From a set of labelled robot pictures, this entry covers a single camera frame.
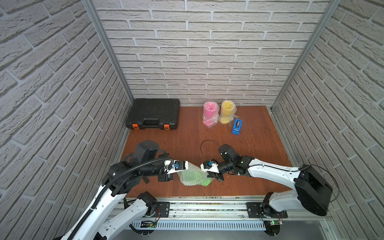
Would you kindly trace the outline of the green plastic wine glass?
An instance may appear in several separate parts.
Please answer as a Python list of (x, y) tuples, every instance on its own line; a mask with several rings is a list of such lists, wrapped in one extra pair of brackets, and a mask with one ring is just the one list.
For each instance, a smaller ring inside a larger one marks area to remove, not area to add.
[(185, 186), (208, 186), (212, 182), (212, 178), (209, 178), (207, 173), (204, 172), (186, 172), (181, 177), (181, 182)]

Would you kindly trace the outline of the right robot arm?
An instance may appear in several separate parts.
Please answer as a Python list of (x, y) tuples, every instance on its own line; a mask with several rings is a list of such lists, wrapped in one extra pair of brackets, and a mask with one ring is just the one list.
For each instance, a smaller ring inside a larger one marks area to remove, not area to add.
[(208, 173), (209, 178), (215, 178), (219, 182), (224, 180), (224, 174), (232, 173), (269, 180), (290, 188), (289, 191), (266, 194), (260, 205), (261, 213), (265, 216), (302, 209), (317, 216), (328, 213), (333, 188), (310, 165), (302, 165), (300, 168), (285, 167), (244, 156), (221, 163), (216, 160), (205, 161), (201, 164), (201, 170)]

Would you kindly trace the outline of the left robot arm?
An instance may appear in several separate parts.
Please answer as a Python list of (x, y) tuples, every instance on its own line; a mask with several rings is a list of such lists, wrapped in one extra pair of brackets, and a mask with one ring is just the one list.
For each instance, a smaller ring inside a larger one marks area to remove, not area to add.
[(131, 205), (108, 220), (108, 216), (143, 177), (157, 176), (159, 181), (170, 181), (173, 174), (187, 170), (188, 162), (176, 161), (159, 151), (156, 142), (146, 140), (136, 146), (134, 153), (110, 167), (102, 179), (96, 196), (75, 225), (60, 238), (62, 240), (112, 240), (130, 224), (155, 213), (157, 199), (150, 193), (140, 194)]

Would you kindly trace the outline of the blue tape dispenser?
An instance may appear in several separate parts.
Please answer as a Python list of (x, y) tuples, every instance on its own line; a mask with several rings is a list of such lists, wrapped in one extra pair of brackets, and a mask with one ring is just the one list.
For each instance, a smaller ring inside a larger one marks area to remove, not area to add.
[(234, 124), (233, 124), (233, 128), (232, 128), (232, 134), (238, 136), (241, 132), (242, 125), (243, 125), (242, 120), (235, 119)]

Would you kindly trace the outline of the black plastic tool case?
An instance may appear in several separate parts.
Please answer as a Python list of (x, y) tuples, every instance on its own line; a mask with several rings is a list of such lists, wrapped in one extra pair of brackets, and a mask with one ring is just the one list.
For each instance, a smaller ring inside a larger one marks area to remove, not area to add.
[(130, 130), (176, 130), (179, 113), (178, 99), (135, 99), (126, 119), (126, 127)]

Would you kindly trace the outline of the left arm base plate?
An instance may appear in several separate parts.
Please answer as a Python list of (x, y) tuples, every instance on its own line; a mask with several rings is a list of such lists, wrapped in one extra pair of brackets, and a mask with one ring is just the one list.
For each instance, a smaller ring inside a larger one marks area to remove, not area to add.
[(150, 207), (144, 217), (157, 218), (161, 215), (161, 217), (167, 218), (169, 216), (170, 204), (170, 202), (157, 202), (155, 207)]

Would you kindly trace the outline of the aluminium mounting rail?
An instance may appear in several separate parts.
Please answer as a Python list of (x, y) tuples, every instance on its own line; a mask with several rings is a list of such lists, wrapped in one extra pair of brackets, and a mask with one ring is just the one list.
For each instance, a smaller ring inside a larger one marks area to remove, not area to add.
[(155, 211), (148, 214), (142, 200), (120, 201), (96, 227), (96, 233), (112, 239), (123, 230), (149, 235), (155, 230), (166, 231), (265, 231), (276, 235), (280, 226), (295, 221), (317, 221), (328, 227), (333, 221), (326, 215), (319, 217), (306, 210), (287, 210), (272, 214), (262, 213), (258, 198), (159, 199)]

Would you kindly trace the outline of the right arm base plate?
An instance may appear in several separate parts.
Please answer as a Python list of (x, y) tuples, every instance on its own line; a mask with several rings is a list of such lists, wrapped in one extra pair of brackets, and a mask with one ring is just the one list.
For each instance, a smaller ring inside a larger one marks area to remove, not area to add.
[(261, 218), (277, 218), (285, 219), (288, 218), (287, 211), (277, 212), (273, 208), (263, 203), (248, 202), (246, 203), (247, 213), (250, 219), (261, 219)]

